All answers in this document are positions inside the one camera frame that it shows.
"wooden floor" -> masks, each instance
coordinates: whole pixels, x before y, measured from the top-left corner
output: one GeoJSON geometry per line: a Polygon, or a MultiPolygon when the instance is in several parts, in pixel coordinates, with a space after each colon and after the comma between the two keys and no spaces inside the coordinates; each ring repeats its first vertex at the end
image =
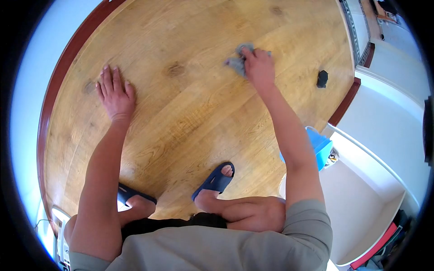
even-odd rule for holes
{"type": "Polygon", "coordinates": [[[236,175],[220,198],[277,195],[285,166],[271,119],[222,65],[248,41],[272,51],[284,97],[322,130],[354,81],[336,0],[128,0],[90,36],[59,90],[46,144],[49,205],[77,213],[87,162],[109,127],[94,90],[106,63],[137,90],[120,181],[158,199],[153,218],[196,212],[192,193],[227,160],[236,175]],[[326,89],[316,87],[322,69],[326,89]]]}

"black shorts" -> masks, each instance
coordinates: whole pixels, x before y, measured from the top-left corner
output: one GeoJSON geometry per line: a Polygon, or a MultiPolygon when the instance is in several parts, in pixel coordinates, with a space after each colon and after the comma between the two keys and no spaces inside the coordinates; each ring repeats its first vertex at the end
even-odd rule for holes
{"type": "Polygon", "coordinates": [[[154,232],[162,228],[198,225],[198,226],[227,229],[226,223],[227,221],[223,217],[217,214],[209,214],[207,212],[200,212],[190,217],[189,220],[183,220],[183,219],[157,220],[157,219],[143,218],[143,219],[132,221],[126,224],[122,228],[121,230],[122,242],[125,241],[125,239],[130,235],[154,232]]]}

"person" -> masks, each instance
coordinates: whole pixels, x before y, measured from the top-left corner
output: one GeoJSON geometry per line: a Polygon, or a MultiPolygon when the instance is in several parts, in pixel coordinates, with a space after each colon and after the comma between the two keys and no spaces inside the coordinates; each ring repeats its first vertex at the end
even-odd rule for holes
{"type": "Polygon", "coordinates": [[[307,133],[274,83],[272,57],[261,49],[244,48],[243,54],[286,162],[286,200],[218,199],[235,174],[226,162],[192,196],[205,213],[183,223],[149,219],[156,200],[118,183],[134,89],[126,81],[124,91],[119,70],[112,78],[106,66],[96,89],[112,123],[89,160],[78,214],[65,226],[71,270],[326,269],[332,229],[307,133]],[[118,212],[116,198],[131,209],[118,212]],[[124,234],[135,222],[142,224],[124,234]]]}

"sleeve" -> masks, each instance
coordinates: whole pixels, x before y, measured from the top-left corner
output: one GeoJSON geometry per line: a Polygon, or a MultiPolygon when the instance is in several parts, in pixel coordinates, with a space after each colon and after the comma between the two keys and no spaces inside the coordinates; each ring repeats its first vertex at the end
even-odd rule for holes
{"type": "Polygon", "coordinates": [[[308,247],[327,265],[332,249],[333,232],[324,203],[302,200],[286,211],[282,233],[308,247]]]}
{"type": "Polygon", "coordinates": [[[71,271],[103,271],[111,264],[109,261],[78,252],[69,252],[71,271]]]}

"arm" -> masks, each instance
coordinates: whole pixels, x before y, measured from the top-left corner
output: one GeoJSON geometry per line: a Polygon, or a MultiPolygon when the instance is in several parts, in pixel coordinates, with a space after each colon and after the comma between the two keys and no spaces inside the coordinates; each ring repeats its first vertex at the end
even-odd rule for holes
{"type": "Polygon", "coordinates": [[[112,261],[122,247],[116,197],[122,147],[135,98],[128,82],[124,92],[116,67],[112,80],[106,66],[101,72],[101,84],[96,83],[95,87],[112,124],[90,157],[70,249],[112,261]]]}
{"type": "Polygon", "coordinates": [[[273,120],[277,143],[286,163],[286,209],[303,199],[324,202],[316,158],[307,133],[295,112],[274,84],[274,62],[267,52],[255,49],[246,56],[246,74],[264,101],[273,120]]]}

